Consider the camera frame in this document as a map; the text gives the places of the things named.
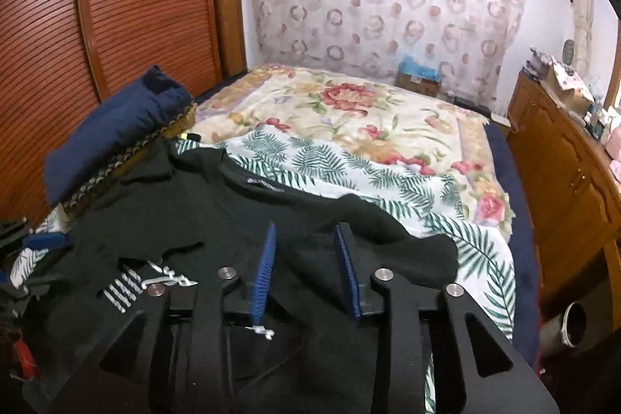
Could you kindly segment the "navy folded cloth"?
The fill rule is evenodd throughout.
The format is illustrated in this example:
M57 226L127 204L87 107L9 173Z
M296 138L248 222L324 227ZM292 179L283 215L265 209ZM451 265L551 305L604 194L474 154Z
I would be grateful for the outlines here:
M191 94L157 66L102 102L45 158L46 202L65 201L112 156L177 119Z

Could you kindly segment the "yellow patterned cushion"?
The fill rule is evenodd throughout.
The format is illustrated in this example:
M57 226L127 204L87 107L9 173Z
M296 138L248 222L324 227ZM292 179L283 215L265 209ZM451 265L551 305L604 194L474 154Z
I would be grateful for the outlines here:
M198 104L194 102L188 106L183 113L179 113L167 126L161 127L134 145L124 148L116 154L102 168L67 199L61 201L59 207L68 215L69 218L78 218L83 214L93 202L106 193L111 186L114 186L126 174L128 174L140 161L144 160L157 142L170 141L178 138L196 123L196 112Z

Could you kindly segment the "grey cylindrical bin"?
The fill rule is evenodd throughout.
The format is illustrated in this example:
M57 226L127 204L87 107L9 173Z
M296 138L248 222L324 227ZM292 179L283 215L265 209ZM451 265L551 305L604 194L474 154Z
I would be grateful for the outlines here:
M586 323L584 307L577 301L569 304L562 313L541 327L541 356L552 356L578 347L584 338Z

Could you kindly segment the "wooden sideboard cabinet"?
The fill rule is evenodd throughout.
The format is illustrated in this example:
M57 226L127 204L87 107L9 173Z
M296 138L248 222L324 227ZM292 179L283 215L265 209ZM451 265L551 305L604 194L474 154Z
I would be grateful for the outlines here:
M507 112L507 143L534 226L546 307L578 290L586 270L614 260L620 272L620 190L595 141L520 73Z

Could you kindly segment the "palm leaf print sheet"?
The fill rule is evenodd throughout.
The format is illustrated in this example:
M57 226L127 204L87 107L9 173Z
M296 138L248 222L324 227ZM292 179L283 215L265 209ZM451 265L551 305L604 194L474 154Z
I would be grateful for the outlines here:
M37 277L45 292L28 305L25 340L41 376L25 385L26 399L44 411L85 356L96 331L136 299L153 275L140 261L159 261L189 279L207 272L201 255L223 245L238 250L266 227L258 201L232 187L232 177L275 193L269 219L281 233L296 231L293 215L310 199L321 218L340 215L374 236L382 253L404 232L398 256L424 276L440 267L422 249L428 237L457 247L457 279L507 337L516 322L516 279L508 237L466 220L452 177L356 161L339 145L261 127L218 145L156 144L118 183L78 218L53 211L24 239L9 273L17 287Z

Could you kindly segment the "open cardboard box on sideboard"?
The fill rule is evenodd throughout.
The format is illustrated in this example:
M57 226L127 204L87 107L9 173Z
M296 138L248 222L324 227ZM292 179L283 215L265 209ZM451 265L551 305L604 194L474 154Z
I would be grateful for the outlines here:
M565 66L553 62L542 84L567 110L584 116L594 97L577 73L569 73Z

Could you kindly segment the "black garment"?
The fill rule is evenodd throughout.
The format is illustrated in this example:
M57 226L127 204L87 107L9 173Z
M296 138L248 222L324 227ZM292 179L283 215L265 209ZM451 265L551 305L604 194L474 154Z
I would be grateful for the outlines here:
M28 308L24 338L39 378L25 400L49 412L63 387L136 303L134 289L163 268L212 291L221 267L246 279L269 230L277 256L269 293L273 340L232 336L232 380L245 413L364 413L371 406L377 333L347 317L333 246L348 224L371 267L440 288L457 275L447 236L418 239L380 207L348 194L313 196L266 181L224 151L159 148L109 189L41 268L55 276Z

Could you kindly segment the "floral blanket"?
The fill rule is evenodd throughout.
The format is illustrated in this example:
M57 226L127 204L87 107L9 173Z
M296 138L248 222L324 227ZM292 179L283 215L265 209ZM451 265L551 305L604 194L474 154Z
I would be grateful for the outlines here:
M193 131L222 142L272 126L297 138L330 141L356 161L452 177L466 220L513 232L510 196L501 186L479 113L396 86L342 73L265 65L196 109Z

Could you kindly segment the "navy bed cover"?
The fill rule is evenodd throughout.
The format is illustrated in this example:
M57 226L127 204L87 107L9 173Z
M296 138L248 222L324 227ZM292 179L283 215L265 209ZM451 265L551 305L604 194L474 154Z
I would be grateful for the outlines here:
M541 324L540 274L533 242L533 225L518 170L505 136L494 123L485 125L484 129L493 156L496 179L508 194L510 208L515 214L512 221L513 232L507 241L513 254L516 275L517 300L513 346L528 365L538 372Z

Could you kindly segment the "wooden louvered wardrobe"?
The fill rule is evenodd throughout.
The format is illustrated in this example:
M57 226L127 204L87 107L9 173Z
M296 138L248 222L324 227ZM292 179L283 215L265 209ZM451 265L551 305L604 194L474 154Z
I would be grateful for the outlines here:
M192 95L244 73L241 0L1 0L2 218L46 216L46 155L152 65Z

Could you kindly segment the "cardboard box with blue items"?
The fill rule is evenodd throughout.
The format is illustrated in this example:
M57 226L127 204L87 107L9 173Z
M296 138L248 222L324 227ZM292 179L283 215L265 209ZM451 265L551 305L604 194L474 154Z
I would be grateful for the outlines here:
M418 64L411 55L405 55L399 63L396 84L410 92L436 98L441 89L441 78L435 69Z

